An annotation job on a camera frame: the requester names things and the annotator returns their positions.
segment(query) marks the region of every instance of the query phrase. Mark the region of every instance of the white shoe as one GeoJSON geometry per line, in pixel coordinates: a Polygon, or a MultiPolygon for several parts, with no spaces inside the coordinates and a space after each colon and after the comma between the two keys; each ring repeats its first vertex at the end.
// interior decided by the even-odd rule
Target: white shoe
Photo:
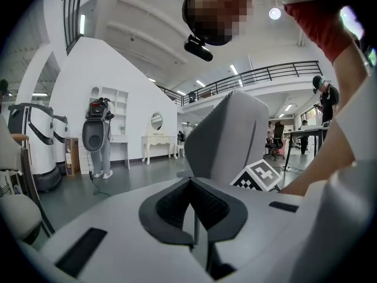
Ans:
{"type": "Polygon", "coordinates": [[[108,179],[113,175],[113,170],[110,170],[110,174],[104,174],[104,179],[108,179]]]}
{"type": "Polygon", "coordinates": [[[99,177],[101,177],[103,173],[104,173],[104,172],[103,172],[103,171],[101,171],[101,173],[100,173],[100,174],[94,174],[94,178],[99,178],[99,177]]]}

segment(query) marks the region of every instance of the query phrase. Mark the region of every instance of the round ceiling light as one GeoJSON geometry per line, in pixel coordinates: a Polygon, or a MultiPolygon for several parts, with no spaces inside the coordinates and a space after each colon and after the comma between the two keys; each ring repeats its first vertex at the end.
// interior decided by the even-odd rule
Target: round ceiling light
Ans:
{"type": "Polygon", "coordinates": [[[280,16],[282,15],[282,12],[280,11],[279,8],[272,8],[270,9],[269,11],[269,16],[272,20],[277,20],[280,18],[280,16]]]}

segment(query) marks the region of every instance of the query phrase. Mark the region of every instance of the black metal railing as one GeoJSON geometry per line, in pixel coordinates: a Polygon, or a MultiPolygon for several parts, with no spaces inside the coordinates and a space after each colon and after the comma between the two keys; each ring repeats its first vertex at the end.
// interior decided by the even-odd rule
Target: black metal railing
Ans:
{"type": "Polygon", "coordinates": [[[63,1],[63,20],[64,20],[64,34],[65,47],[67,53],[72,50],[80,36],[79,25],[79,10],[81,0],[62,0],[63,1]]]}
{"type": "Polygon", "coordinates": [[[184,97],[181,97],[179,94],[176,94],[171,90],[166,89],[166,91],[169,91],[174,96],[178,96],[178,99],[179,97],[183,98],[181,104],[180,100],[177,100],[176,104],[185,106],[203,98],[215,96],[219,93],[224,93],[264,81],[273,81],[278,78],[286,77],[304,77],[306,75],[316,74],[322,75],[318,61],[291,62],[258,68],[240,73],[238,75],[233,75],[211,83],[201,89],[192,91],[184,97]]]}
{"type": "Polygon", "coordinates": [[[166,89],[164,87],[156,85],[159,89],[161,89],[172,101],[175,102],[178,106],[183,106],[183,96],[179,95],[178,93],[175,93],[174,91],[171,91],[169,89],[166,89]]]}

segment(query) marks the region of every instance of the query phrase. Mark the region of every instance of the floor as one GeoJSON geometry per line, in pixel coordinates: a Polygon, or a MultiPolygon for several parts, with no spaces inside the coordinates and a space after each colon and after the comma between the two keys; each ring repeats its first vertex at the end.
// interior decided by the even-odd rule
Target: floor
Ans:
{"type": "MultiPolygon", "coordinates": [[[[266,159],[275,169],[283,176],[279,187],[283,188],[288,185],[301,170],[312,161],[313,154],[299,155],[292,150],[289,159],[289,168],[287,172],[281,171],[285,165],[285,160],[278,157],[276,161],[266,159]]],[[[131,164],[130,170],[127,170],[122,164],[112,165],[114,172],[107,180],[94,179],[102,192],[109,195],[116,195],[130,190],[138,189],[153,183],[162,182],[176,178],[176,173],[189,169],[186,158],[179,159],[157,159],[151,160],[150,165],[135,162],[131,164]]],[[[96,205],[98,202],[108,198],[107,195],[93,193],[97,188],[90,181],[89,175],[76,175],[75,177],[65,176],[61,184],[48,193],[41,193],[40,198],[47,217],[55,230],[58,230],[68,222],[75,219],[78,215],[96,205]]],[[[41,231],[33,246],[36,249],[41,248],[47,237],[41,231]]]]}

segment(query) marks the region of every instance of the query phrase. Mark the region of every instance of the oval mirror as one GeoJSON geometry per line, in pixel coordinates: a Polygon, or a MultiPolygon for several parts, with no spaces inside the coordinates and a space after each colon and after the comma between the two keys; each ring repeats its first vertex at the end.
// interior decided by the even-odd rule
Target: oval mirror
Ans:
{"type": "Polygon", "coordinates": [[[151,125],[154,130],[160,130],[163,125],[163,117],[160,113],[154,113],[151,118],[151,125]]]}

